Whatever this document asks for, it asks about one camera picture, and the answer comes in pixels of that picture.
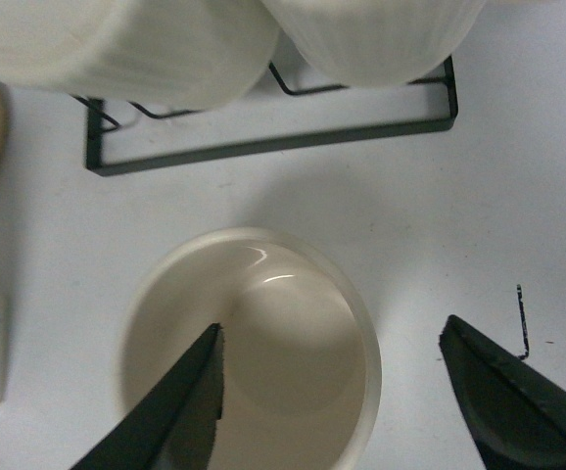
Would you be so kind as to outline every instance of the dish rack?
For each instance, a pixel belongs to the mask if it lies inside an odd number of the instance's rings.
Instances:
[[[187,148],[176,151],[154,153],[127,161],[109,162],[105,156],[105,140],[109,134],[124,131],[127,126],[109,114],[104,100],[74,96],[87,108],[87,135],[85,148],[85,167],[101,176],[113,176],[173,165],[226,159],[268,152],[278,152],[336,143],[354,142],[368,139],[443,132],[452,128],[458,113],[457,92],[452,58],[448,57],[440,67],[441,76],[427,76],[409,82],[406,87],[442,85],[448,104],[448,113],[442,117],[423,117],[401,121],[383,120],[360,125],[347,125],[342,128],[309,129],[293,131],[284,135],[271,135],[251,138],[239,142],[224,142],[200,148]],[[291,87],[277,67],[270,63],[269,72],[285,97],[293,100],[311,95],[336,93],[347,87],[328,84],[313,87]],[[201,113],[189,110],[155,113],[138,103],[129,103],[141,117],[153,120],[190,119]]]

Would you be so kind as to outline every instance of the white ceramic cup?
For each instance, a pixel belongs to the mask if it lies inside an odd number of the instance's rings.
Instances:
[[[224,411],[209,468],[354,468],[377,415],[379,348],[351,282],[315,249],[264,229],[201,236],[147,277],[131,315],[121,414],[220,322]]]
[[[463,40],[486,0],[263,0],[306,60],[353,86],[420,78]]]
[[[212,108],[255,84],[278,31],[259,0],[0,0],[0,81]]]

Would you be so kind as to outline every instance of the bowl rim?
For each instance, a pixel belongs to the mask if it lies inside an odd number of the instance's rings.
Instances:
[[[121,360],[127,348],[132,322],[145,302],[149,291],[169,269],[187,256],[206,247],[231,241],[264,242],[301,255],[329,277],[349,305],[363,345],[365,390],[359,417],[351,438],[331,468],[332,470],[353,469],[363,455],[370,440],[379,411],[382,366],[376,331],[361,296],[344,272],[319,250],[305,241],[284,232],[256,227],[225,228],[208,232],[192,238],[171,250],[144,276],[129,305],[127,323],[121,332],[118,342],[118,354],[116,356],[118,364],[114,369],[118,371],[114,378],[114,392],[116,394],[114,404],[117,414],[120,416],[124,414],[123,393],[121,390]]]

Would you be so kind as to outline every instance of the white bowl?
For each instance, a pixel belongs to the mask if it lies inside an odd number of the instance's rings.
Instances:
[[[354,86],[420,78],[463,40],[486,0],[263,0],[316,69]]]
[[[359,295],[316,250],[264,229],[204,235],[161,262],[131,314],[122,413],[220,322],[224,411],[210,468],[354,468],[377,415],[379,348]]]
[[[259,0],[0,0],[0,81],[211,108],[255,84],[278,31]]]

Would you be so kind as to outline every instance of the black metal rack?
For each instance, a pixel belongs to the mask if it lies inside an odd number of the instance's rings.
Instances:
[[[279,87],[286,95],[294,98],[314,95],[317,93],[333,92],[346,87],[343,85],[327,85],[313,88],[291,89],[274,64],[269,70]],[[444,76],[421,78],[408,83],[408,86],[443,85],[447,90],[448,115],[440,118],[423,118],[401,122],[381,122],[358,127],[346,127],[332,130],[315,130],[290,135],[265,137],[239,143],[220,144],[196,150],[170,152],[161,155],[142,157],[136,160],[119,163],[107,163],[103,156],[104,135],[117,132],[122,125],[105,112],[105,102],[97,99],[87,99],[79,96],[74,98],[87,107],[87,145],[85,167],[101,176],[125,174],[146,169],[162,168],[172,165],[184,165],[243,155],[260,154],[281,150],[313,147],[335,143],[353,142],[401,135],[443,132],[450,130],[457,117],[457,92],[452,58],[448,57],[443,64]],[[156,114],[137,103],[130,103],[138,112],[151,119],[187,118],[194,111],[173,111],[166,114]]]

